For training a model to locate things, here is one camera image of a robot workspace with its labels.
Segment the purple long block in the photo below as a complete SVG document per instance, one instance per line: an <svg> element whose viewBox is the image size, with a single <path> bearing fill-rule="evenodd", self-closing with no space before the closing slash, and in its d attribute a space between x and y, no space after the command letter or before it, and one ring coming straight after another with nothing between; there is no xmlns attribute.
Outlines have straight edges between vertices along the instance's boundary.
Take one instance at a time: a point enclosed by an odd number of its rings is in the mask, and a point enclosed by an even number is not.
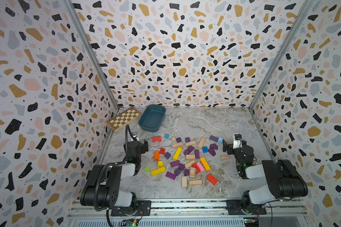
<svg viewBox="0 0 341 227"><path fill-rule="evenodd" d="M212 140L212 141L215 141L215 142L218 142L218 140L219 140L218 137L215 137L215 136L213 136L213 135L211 135L211 136L209 137L209 139Z"/></svg>

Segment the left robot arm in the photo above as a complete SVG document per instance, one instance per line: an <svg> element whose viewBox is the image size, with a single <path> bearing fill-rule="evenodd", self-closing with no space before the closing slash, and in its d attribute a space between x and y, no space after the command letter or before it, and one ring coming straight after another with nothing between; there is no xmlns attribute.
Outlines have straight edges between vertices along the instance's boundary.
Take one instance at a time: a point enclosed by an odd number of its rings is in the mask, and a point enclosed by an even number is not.
<svg viewBox="0 0 341 227"><path fill-rule="evenodd" d="M86 184L80 195L82 206L91 206L96 211L117 210L125 215L138 211L135 193L120 190L122 179L138 174L141 156L148 151L148 142L141 143L126 125L124 152L121 162L95 165L88 172Z"/></svg>

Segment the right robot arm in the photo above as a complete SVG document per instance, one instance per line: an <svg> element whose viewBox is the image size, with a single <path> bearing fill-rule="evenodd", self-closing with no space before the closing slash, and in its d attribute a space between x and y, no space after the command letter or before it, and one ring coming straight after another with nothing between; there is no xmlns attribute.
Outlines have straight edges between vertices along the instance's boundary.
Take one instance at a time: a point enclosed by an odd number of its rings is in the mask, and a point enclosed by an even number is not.
<svg viewBox="0 0 341 227"><path fill-rule="evenodd" d="M229 211L240 209L245 214L254 214L272 201L307 196L308 186L289 160L263 160L254 164L254 149L241 138L234 139L233 144L223 141L223 152L235 157L236 170L242 179L266 180L265 185L245 191L237 204L228 205Z"/></svg>

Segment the teal plastic storage bin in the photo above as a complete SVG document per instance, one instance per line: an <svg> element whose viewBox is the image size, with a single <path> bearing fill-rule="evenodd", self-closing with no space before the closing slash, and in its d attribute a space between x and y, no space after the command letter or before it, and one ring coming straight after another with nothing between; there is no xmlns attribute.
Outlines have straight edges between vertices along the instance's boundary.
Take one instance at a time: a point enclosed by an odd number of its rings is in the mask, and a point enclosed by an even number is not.
<svg viewBox="0 0 341 227"><path fill-rule="evenodd" d="M149 105L138 121L140 128L148 132L157 132L165 118L166 108L158 105Z"/></svg>

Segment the natural wood wedge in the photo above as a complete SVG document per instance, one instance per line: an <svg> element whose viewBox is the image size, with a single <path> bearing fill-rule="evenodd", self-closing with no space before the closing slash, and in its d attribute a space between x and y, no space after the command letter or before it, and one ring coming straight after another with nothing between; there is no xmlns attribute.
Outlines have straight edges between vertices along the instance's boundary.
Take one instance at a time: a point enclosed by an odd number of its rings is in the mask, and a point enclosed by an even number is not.
<svg viewBox="0 0 341 227"><path fill-rule="evenodd" d="M221 156L221 161L229 160L231 156Z"/></svg>

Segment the orange block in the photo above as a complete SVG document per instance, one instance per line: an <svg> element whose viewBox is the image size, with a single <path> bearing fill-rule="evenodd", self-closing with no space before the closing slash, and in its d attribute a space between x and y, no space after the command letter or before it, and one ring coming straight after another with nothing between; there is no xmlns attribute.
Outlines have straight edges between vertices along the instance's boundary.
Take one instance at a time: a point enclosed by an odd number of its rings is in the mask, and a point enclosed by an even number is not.
<svg viewBox="0 0 341 227"><path fill-rule="evenodd" d="M160 151L156 150L154 152L154 161L159 161L159 158L160 158Z"/></svg>

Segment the green small block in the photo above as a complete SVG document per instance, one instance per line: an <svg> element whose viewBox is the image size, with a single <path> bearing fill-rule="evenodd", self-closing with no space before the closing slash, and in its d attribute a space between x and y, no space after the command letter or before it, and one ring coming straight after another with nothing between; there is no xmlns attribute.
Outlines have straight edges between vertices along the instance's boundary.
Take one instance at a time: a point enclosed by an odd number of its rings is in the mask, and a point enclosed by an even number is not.
<svg viewBox="0 0 341 227"><path fill-rule="evenodd" d="M148 167L148 166L146 166L146 167L144 168L144 170L145 170L145 172L147 172L147 173L151 171L150 167Z"/></svg>

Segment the wooden chessboard box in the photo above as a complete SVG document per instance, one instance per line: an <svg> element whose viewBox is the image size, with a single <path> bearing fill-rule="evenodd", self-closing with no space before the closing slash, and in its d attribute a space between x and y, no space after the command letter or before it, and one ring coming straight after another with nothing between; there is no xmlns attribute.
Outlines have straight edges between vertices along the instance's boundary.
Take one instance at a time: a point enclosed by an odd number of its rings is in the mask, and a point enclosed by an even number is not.
<svg viewBox="0 0 341 227"><path fill-rule="evenodd" d="M140 116L141 112L134 107L131 107L121 112L116 117L111 118L107 121L107 123L114 132L118 132L125 128L126 125L137 120Z"/></svg>

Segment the purple cube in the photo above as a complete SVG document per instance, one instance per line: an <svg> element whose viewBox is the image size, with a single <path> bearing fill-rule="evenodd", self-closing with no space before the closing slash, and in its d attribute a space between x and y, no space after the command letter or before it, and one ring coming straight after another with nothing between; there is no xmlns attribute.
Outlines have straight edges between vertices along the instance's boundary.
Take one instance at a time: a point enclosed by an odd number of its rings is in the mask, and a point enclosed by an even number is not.
<svg viewBox="0 0 341 227"><path fill-rule="evenodd" d="M165 157L166 159L169 159L169 158L171 157L171 154L168 153L168 152L166 152L165 155L164 155L164 157Z"/></svg>

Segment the amber yellow long block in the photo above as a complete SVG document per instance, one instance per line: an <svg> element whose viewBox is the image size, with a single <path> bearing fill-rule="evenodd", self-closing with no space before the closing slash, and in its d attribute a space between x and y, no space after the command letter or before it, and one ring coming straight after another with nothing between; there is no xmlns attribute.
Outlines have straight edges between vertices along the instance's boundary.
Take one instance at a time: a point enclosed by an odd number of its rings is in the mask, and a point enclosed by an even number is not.
<svg viewBox="0 0 341 227"><path fill-rule="evenodd" d="M201 161L201 163L202 163L202 165L206 171L211 170L211 167L209 166L208 162L206 161L206 159L204 157L201 157L200 161Z"/></svg>

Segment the red rectangular block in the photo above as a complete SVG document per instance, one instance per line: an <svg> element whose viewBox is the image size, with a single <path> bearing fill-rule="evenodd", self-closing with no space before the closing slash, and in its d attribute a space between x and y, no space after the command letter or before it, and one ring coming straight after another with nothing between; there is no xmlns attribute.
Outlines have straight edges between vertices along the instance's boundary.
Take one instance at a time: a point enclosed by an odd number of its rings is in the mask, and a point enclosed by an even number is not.
<svg viewBox="0 0 341 227"><path fill-rule="evenodd" d="M212 175L212 174L208 174L206 179L212 184L212 185L216 185L218 183L218 180Z"/></svg>

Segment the pink long block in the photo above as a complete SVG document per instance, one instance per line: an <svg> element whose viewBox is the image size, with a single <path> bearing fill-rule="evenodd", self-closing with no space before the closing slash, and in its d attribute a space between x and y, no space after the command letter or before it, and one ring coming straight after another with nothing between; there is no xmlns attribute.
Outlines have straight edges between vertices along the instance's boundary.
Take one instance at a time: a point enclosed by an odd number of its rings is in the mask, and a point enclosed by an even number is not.
<svg viewBox="0 0 341 227"><path fill-rule="evenodd" d="M196 163L196 169L197 169L196 173L201 173L205 171L203 165L200 162Z"/></svg>

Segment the natural wood long block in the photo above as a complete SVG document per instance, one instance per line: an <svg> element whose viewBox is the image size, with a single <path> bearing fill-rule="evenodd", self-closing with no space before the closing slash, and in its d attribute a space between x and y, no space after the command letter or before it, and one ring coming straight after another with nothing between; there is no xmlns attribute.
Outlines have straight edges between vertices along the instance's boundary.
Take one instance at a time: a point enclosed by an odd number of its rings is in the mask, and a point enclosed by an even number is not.
<svg viewBox="0 0 341 227"><path fill-rule="evenodd" d="M206 139L205 138L201 138L199 143L198 143L198 148L202 149L204 147L204 143L205 143Z"/></svg>

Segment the purple flat block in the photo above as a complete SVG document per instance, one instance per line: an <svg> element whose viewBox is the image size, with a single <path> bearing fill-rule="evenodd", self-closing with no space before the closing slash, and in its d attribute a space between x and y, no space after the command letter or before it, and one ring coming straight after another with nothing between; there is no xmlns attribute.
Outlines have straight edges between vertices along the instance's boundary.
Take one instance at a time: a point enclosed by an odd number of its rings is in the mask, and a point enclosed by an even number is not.
<svg viewBox="0 0 341 227"><path fill-rule="evenodd" d="M166 177L172 180L175 180L177 175L171 172L166 172Z"/></svg>

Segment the red curved arch block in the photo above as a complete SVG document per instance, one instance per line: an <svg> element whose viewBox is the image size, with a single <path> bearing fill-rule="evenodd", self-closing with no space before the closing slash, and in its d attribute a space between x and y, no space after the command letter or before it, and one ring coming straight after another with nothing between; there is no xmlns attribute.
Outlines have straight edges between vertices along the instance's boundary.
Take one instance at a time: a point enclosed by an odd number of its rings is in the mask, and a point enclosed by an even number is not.
<svg viewBox="0 0 341 227"><path fill-rule="evenodd" d="M197 163L192 164L192 167L196 169L196 174L200 172L200 168L198 167Z"/></svg>

